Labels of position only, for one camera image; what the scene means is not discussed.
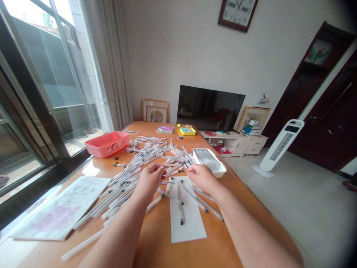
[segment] pile of pens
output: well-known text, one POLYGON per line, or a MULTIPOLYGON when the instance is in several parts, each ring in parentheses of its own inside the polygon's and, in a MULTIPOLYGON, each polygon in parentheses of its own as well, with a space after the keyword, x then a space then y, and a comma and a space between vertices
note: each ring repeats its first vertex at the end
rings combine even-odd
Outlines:
POLYGON ((212 172, 218 172, 221 164, 220 162, 209 152, 208 149, 193 149, 194 153, 201 164, 206 165, 212 170, 212 172))
MULTIPOLYGON (((168 142, 167 138, 156 138, 156 137, 137 137, 135 140, 131 140, 129 142, 128 147, 125 151, 127 152, 135 152, 134 157, 126 166, 124 166, 124 171, 120 172, 119 174, 115 175, 113 180, 108 184, 108 189, 106 189, 99 198, 102 200, 93 208, 91 209, 81 220, 79 220, 73 227, 74 230, 78 229, 84 223, 86 223, 91 218, 99 217, 103 211, 108 209, 101 215, 103 220, 106 220, 103 224, 104 229, 100 230, 98 233, 93 235, 92 237, 88 238, 86 241, 72 249, 71 251, 67 252, 65 255, 62 256, 62 261, 66 261, 71 258, 74 254, 79 252, 81 249, 89 245, 93 242, 96 238, 101 236, 104 233, 104 230, 108 227, 111 221, 114 219, 115 215, 118 211, 125 205, 126 201, 130 198, 133 194, 136 185, 138 184, 138 180, 141 174, 141 166, 150 163, 151 161, 157 158, 164 158, 166 159, 163 165, 166 167, 167 174, 166 177, 173 176, 179 172, 183 172, 184 168, 187 169, 190 167, 194 161, 193 156, 189 153, 184 146, 182 146, 183 150, 177 148, 177 145, 174 145, 171 141, 168 142), (144 143, 143 149, 138 149, 138 143, 144 143), (173 156, 165 156, 164 153, 170 151, 173 156)), ((205 208, 207 207, 213 214, 223 220, 222 216, 216 212, 211 206, 209 206, 205 201, 203 201, 196 193, 205 196, 206 198, 215 202, 215 200, 203 193, 197 187, 192 187, 193 190, 189 191, 186 186, 182 183, 177 183, 174 178, 171 178, 170 181, 162 182, 161 184, 173 184, 176 183, 177 189, 177 198, 168 194, 169 186, 167 187, 167 192, 164 192, 160 188, 157 189, 161 195, 154 200, 147 208, 146 213, 151 210, 162 198, 166 196, 175 202, 178 203, 181 213, 180 224, 184 224, 184 215, 183 215, 183 206, 184 203, 180 201, 179 198, 179 185, 183 187, 185 191, 189 193, 189 195, 198 203, 198 206, 204 211, 208 212, 205 208)))

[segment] hand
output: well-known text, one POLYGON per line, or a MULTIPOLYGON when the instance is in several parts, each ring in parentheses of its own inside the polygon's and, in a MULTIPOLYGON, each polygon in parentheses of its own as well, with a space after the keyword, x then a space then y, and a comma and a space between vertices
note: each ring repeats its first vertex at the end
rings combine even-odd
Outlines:
POLYGON ((148 203, 153 200, 154 194, 162 180, 166 179, 165 166, 152 163, 144 168, 140 174, 138 185, 134 193, 140 198, 147 199, 148 203))
POLYGON ((224 187, 206 165, 193 164, 187 169, 187 176, 211 196, 224 187))

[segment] white paper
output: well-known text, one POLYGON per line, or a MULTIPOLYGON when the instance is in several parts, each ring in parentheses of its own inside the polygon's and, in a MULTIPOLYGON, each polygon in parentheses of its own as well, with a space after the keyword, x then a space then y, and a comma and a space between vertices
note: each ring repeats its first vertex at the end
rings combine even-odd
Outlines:
POLYGON ((65 240, 72 227, 97 200, 110 180, 79 177, 10 237, 25 240, 65 240))
MULTIPOLYGON (((185 187, 191 189, 192 181, 188 177, 174 178, 177 179, 179 184, 181 184, 180 180, 183 180, 185 187)), ((179 186, 178 190, 179 199, 184 202, 181 207, 184 214, 184 225, 180 224, 181 213, 178 202, 170 199, 171 243, 207 238, 197 202, 192 199, 183 187, 179 186)), ((176 184, 170 185, 170 195, 177 198, 176 184)))

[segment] pink plastic basket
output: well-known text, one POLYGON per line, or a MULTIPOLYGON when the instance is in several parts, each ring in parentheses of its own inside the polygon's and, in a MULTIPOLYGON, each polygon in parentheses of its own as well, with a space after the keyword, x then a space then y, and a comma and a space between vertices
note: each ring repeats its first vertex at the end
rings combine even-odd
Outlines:
POLYGON ((88 153, 106 158, 129 145, 129 134, 113 131, 85 142, 88 153))

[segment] white cabinet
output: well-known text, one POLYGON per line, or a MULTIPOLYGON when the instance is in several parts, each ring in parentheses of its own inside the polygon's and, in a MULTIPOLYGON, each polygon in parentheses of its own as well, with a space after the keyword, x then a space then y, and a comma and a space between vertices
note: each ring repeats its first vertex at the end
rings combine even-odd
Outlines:
POLYGON ((200 131, 204 138, 208 139, 210 143, 217 143, 217 140, 223 140, 224 146, 231 154, 221 154, 222 157, 243 156, 245 154, 259 154, 264 144, 267 142, 267 137, 263 135, 246 136, 235 132, 230 134, 216 134, 216 136, 208 136, 200 131))

